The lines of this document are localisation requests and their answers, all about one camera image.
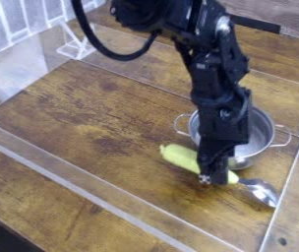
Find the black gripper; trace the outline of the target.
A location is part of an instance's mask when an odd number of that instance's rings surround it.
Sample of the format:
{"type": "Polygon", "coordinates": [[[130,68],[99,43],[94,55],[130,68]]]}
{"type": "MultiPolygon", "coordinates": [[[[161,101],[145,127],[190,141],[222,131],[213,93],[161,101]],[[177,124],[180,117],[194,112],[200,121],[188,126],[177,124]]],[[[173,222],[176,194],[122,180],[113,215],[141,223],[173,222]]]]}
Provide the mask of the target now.
{"type": "Polygon", "coordinates": [[[228,185],[229,159],[236,155],[236,145],[248,144],[252,137],[253,93],[240,84],[249,67],[228,69],[221,64],[193,63],[189,72],[190,97],[197,106],[200,123],[200,182],[228,185]]]}

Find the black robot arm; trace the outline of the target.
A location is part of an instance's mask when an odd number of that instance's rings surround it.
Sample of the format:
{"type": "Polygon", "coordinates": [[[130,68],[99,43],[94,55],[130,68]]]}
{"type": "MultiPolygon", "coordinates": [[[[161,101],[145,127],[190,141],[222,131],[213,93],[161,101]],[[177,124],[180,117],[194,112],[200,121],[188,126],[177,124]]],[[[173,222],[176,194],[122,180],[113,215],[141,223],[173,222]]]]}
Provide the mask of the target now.
{"type": "Polygon", "coordinates": [[[229,183],[229,160],[252,137],[253,92],[240,85],[250,72],[236,24],[217,0],[113,0],[115,20],[137,32],[169,37],[192,77],[198,112],[200,181],[229,183]]]}

